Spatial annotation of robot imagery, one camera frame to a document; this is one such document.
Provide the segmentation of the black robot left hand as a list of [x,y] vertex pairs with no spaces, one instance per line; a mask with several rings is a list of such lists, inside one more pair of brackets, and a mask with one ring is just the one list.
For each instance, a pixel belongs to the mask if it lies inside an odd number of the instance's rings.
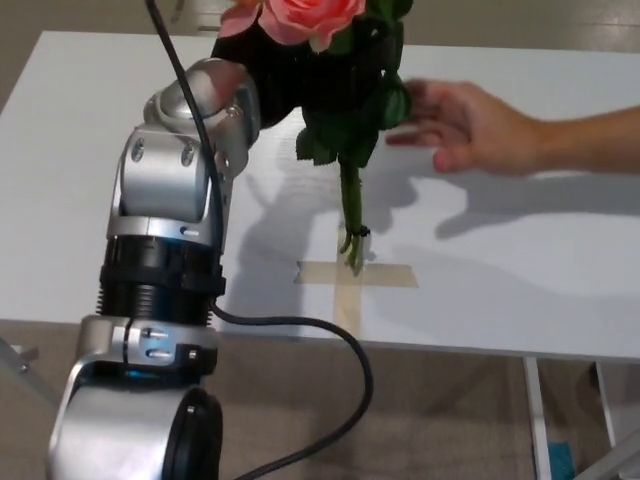
[[385,73],[399,66],[404,24],[361,20],[352,25],[346,53],[314,52],[309,44],[284,46],[256,24],[218,38],[211,55],[246,67],[260,101],[264,128],[274,126],[297,107],[321,113],[355,110],[374,93]]

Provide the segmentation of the person's bare hand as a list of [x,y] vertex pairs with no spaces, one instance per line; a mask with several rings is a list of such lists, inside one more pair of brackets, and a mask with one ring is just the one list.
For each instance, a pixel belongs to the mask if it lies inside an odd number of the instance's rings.
[[410,114],[404,131],[386,137],[389,146],[431,149],[433,167],[442,174],[539,170],[541,121],[472,82],[411,79],[405,86]]

